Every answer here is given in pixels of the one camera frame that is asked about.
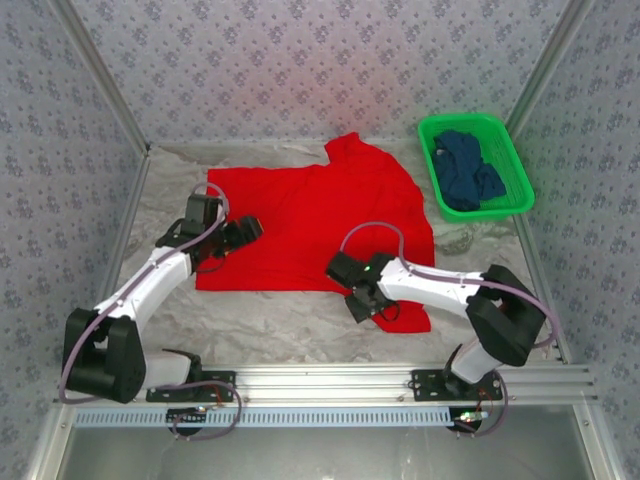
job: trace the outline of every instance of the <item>dark blue towel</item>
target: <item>dark blue towel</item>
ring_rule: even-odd
[[[435,138],[433,166],[444,202],[454,210],[480,208],[480,200],[507,193],[493,165],[484,163],[480,143],[473,135],[447,131]]]

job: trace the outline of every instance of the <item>floral wallpaper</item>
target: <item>floral wallpaper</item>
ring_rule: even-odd
[[[45,0],[0,2],[0,478],[22,478],[138,165]]]
[[[516,145],[572,354],[640,478],[640,4],[600,0]]]
[[[506,118],[566,0],[74,0],[152,143]]]

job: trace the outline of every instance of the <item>green plastic tray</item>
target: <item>green plastic tray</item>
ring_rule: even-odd
[[[435,137],[447,130],[470,133],[478,139],[482,158],[498,171],[507,188],[506,195],[481,202],[480,210],[473,212],[460,212],[444,203],[431,153],[436,148]],[[499,118],[485,113],[433,115],[420,122],[418,135],[431,174],[436,199],[446,221],[452,223],[499,221],[510,215],[524,213],[533,207],[535,202],[533,188],[509,133]]]

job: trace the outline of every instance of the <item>enclosure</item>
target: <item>enclosure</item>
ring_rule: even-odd
[[[187,464],[193,478],[213,464],[221,478],[637,478],[636,3],[3,2],[2,478],[175,478]],[[529,212],[443,218],[417,126],[450,112],[502,119]],[[464,319],[427,305],[431,331],[390,334],[354,322],[336,293],[193,279],[143,345],[235,371],[256,428],[176,443],[135,417],[166,411],[144,395],[56,401],[68,315],[138,271],[210,168],[327,165],[325,144],[349,132],[419,187],[436,267],[505,265],[560,317],[551,347],[500,370],[511,413],[498,433],[456,440],[435,420],[449,405],[407,389],[473,336]],[[327,417],[278,420],[292,412]]]

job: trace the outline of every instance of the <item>red t-shirt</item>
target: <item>red t-shirt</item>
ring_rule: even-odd
[[[422,192],[409,174],[391,155],[361,142],[356,133],[336,138],[325,148],[330,162],[326,166],[209,170],[208,180],[229,198],[229,219],[255,216],[264,233],[231,253],[215,274],[198,274],[198,290],[345,295],[347,290],[329,279],[325,270],[344,236],[368,221],[397,226],[405,236],[407,259],[433,266],[433,232],[424,215]],[[376,252],[395,255],[398,238],[384,227],[370,227],[357,232],[345,251],[363,261]],[[218,262],[210,260],[200,269]],[[422,305],[408,302],[400,302],[395,321],[380,315],[374,321],[391,333],[431,329]]]

